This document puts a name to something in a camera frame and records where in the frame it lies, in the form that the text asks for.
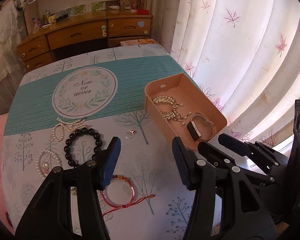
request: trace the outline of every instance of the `curtain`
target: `curtain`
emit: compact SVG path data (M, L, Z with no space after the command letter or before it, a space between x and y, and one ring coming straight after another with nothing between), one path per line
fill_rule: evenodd
M292 134L300 98L298 0L147 0L152 37L228 120L273 147Z
M0 11L0 114L6 114L25 75L17 45L27 36L20 0L6 1Z

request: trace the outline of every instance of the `blue gripper pad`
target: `blue gripper pad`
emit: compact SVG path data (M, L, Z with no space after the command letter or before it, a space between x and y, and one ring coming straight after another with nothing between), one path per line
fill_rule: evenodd
M195 162L198 160L193 151L186 150L180 137L172 140L172 152L176 161L182 184L188 190L196 189L200 176L195 170Z
M111 178L114 172L114 168L117 164L119 154L121 151L121 141L118 137L113 137L107 150L109 149L107 160L103 166L103 178L101 181L101 186L103 189L106 188L111 182Z

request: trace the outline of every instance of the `red string bracelet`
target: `red string bracelet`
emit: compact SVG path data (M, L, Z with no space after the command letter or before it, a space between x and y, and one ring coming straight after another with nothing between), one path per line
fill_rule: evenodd
M109 206L111 206L111 207L114 208L114 209L112 209L112 210L110 210L110 211L108 211L108 212L102 214L102 216L105 216L106 214L109 214L110 212L116 211L116 210L121 209L121 208L127 208L127 207L130 207L130 206L139 204L141 201L145 200L146 198L152 198L152 197L155 197L155 194L151 194L151 195L149 195L149 196L140 198L140 199L137 200L136 202L133 202L133 201L135 200L135 195L136 195L136 193L135 193L135 190L134 190L134 188L133 188L133 184L131 183L131 181L130 181L128 178L126 178L126 177L124 177L124 176L121 176L121 175L112 175L112 179L111 179L111 180L113 180L113 179L123 179L125 182L127 182L127 183L129 184L129 187L131 188L131 191L132 191L132 197L131 197L131 199L130 199L130 201L129 201L128 204L125 204L125 205L116 205L116 204L111 203L111 202L106 198L105 192L102 191L102 194L101 194L101 195L102 195L103 200L104 200Z

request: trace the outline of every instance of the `blue sticky note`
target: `blue sticky note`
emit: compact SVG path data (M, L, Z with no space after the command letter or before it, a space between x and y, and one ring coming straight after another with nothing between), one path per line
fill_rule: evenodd
M144 23L143 21L141 21L141 22L138 22L138 25L139 25L140 27L144 27L144 26L145 26L145 23Z

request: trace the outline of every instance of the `cardboard box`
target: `cardboard box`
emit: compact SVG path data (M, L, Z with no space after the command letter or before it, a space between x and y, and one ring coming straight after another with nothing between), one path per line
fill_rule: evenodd
M131 41L121 41L120 45L121 47L124 46L132 46L132 45L145 45L145 44L158 44L155 40L153 39L140 39L140 40L131 40Z
M189 112L192 113L184 120L186 125L182 125L181 122L174 120L167 121L163 117L161 111L171 112L171 105L155 105L152 99L159 95L173 97L178 104L182 103L183 106L177 108L181 116L186 116ZM197 112L203 114L209 121L213 122L213 135L216 135L227 125L224 115L183 73L147 84L145 87L144 104L146 111L169 143L172 142L174 137L179 136L183 144L191 150L197 150L199 142L192 139L186 126ZM195 124L203 138L210 137L210 126L204 126L200 121L195 121Z

